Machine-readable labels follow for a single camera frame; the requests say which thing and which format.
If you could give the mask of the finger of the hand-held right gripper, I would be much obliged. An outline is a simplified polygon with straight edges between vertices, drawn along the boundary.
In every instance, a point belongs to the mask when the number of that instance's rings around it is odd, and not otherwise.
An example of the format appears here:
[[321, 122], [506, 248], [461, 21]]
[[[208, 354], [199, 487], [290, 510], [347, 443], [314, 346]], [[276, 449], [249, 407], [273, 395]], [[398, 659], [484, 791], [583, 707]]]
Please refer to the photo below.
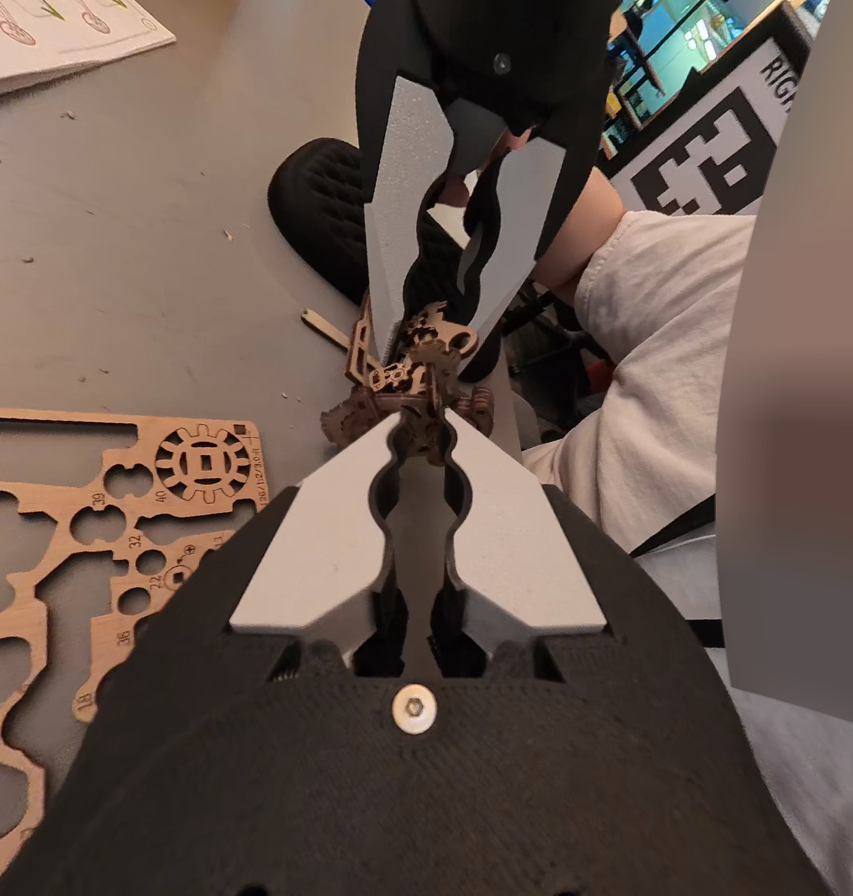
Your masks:
[[409, 279], [421, 255], [423, 203], [443, 180], [455, 136], [433, 89], [398, 75], [391, 97], [374, 194], [365, 204], [374, 346], [393, 358], [409, 317]]
[[503, 119], [465, 98], [447, 108], [454, 134], [450, 173], [469, 175], [485, 163], [466, 207], [468, 241], [458, 265], [460, 308], [484, 342], [535, 264], [565, 150], [526, 129], [522, 145], [487, 159], [508, 131]]

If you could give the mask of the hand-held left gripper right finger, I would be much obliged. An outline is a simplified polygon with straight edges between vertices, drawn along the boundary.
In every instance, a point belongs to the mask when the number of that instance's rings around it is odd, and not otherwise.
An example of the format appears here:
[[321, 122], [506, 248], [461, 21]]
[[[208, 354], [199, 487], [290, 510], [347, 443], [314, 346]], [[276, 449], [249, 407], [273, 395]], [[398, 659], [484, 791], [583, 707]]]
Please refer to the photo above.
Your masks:
[[457, 629], [488, 658], [506, 643], [602, 632], [606, 617], [539, 480], [454, 410], [443, 418]]

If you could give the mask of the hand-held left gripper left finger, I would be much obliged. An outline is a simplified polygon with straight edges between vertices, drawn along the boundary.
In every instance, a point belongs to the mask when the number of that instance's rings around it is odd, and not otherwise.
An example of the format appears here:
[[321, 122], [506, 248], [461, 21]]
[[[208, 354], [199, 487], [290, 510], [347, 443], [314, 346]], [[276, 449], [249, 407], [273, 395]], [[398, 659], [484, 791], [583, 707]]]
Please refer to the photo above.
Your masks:
[[235, 633], [329, 641], [347, 665], [400, 656], [409, 614], [388, 517], [405, 423], [390, 414], [302, 482], [229, 620]]

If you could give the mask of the wooden gear model assembly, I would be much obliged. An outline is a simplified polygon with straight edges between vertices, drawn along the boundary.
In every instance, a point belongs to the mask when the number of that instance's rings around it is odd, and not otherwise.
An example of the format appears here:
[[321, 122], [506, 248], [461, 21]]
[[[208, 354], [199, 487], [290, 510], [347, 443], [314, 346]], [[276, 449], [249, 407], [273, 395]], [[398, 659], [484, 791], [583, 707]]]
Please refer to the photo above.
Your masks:
[[488, 437], [493, 432], [495, 402], [489, 387], [476, 386], [472, 393], [465, 394], [455, 386], [443, 390], [435, 383], [402, 393], [355, 386], [346, 400], [321, 413], [320, 425], [328, 441], [343, 450], [382, 420], [399, 413], [407, 434], [408, 456], [440, 467], [444, 464], [442, 409], [455, 411], [482, 435]]

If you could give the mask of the laser-cut wooden parts sheet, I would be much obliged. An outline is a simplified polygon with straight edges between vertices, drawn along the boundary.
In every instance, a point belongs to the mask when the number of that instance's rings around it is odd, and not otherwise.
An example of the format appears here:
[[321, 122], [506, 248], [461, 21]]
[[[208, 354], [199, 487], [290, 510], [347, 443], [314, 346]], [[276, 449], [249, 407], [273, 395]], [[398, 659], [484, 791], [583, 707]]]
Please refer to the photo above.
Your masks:
[[0, 835], [1, 876], [40, 824], [46, 803], [45, 769], [3, 735], [7, 716], [48, 664], [49, 611], [37, 596], [40, 584], [79, 554], [111, 553], [113, 561], [128, 566], [110, 586], [108, 612], [89, 623], [90, 669], [71, 702], [73, 717], [89, 724], [100, 684], [133, 649], [138, 621], [162, 610], [204, 556], [232, 535], [208, 532], [155, 545], [141, 532], [140, 520], [211, 517], [231, 513], [241, 501], [253, 501], [259, 511], [268, 503], [268, 482], [261, 435], [249, 420], [0, 409], [0, 421], [124, 425], [137, 431], [134, 445], [103, 452], [101, 470], [87, 485], [0, 480], [0, 493], [14, 496], [19, 512], [45, 514], [55, 522], [38, 564], [7, 577], [14, 598], [0, 611], [0, 642], [25, 642], [30, 662], [23, 683], [0, 702], [0, 765], [27, 783], [25, 811]]

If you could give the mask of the black textured pad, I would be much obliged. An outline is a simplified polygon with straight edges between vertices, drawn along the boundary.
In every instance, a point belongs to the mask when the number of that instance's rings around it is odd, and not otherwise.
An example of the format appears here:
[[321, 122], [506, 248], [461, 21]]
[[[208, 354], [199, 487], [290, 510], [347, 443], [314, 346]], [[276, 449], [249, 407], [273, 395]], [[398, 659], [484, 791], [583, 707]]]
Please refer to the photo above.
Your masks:
[[[360, 307], [369, 286], [361, 154], [343, 140], [311, 140], [286, 158], [268, 186], [277, 229], [301, 259]], [[418, 222], [421, 255], [409, 277], [409, 311], [446, 301], [444, 320], [471, 326], [475, 306], [458, 293], [458, 243], [432, 218]]]

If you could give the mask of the black white printed tag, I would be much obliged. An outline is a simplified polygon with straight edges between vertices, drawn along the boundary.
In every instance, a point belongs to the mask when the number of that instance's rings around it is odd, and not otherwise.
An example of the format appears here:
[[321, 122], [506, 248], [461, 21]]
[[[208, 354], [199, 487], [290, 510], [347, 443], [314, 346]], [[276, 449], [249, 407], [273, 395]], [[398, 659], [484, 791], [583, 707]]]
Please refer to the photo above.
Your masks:
[[609, 180], [627, 210], [755, 215], [801, 74], [769, 38]]

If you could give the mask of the thin wooden stick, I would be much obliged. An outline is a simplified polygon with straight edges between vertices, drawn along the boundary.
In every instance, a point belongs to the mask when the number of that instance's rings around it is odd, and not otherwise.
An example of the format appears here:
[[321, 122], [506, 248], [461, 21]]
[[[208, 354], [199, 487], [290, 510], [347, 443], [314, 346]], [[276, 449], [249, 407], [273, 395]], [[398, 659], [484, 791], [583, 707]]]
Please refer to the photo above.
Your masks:
[[350, 347], [349, 335], [330, 323], [326, 318], [310, 308], [304, 308], [301, 320], [311, 330], [320, 334], [324, 339], [342, 350]]

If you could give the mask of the person's white shirt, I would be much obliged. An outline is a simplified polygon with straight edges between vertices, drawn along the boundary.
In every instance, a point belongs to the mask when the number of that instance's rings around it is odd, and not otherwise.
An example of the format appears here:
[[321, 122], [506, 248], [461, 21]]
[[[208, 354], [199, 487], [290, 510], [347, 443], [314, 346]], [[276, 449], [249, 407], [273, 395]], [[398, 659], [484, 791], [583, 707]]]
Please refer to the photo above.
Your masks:
[[[726, 347], [754, 216], [626, 211], [572, 308], [614, 364], [599, 409], [524, 453], [626, 551], [712, 497]], [[835, 894], [853, 894], [853, 723], [735, 689], [761, 773]]]

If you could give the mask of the paper instruction booklet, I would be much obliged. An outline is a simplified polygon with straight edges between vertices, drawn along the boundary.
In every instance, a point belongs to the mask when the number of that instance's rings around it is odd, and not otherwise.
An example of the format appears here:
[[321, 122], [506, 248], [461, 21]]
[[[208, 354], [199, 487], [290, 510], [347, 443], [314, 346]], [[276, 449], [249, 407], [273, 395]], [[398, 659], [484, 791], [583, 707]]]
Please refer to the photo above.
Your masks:
[[0, 95], [175, 41], [134, 1], [0, 1]]

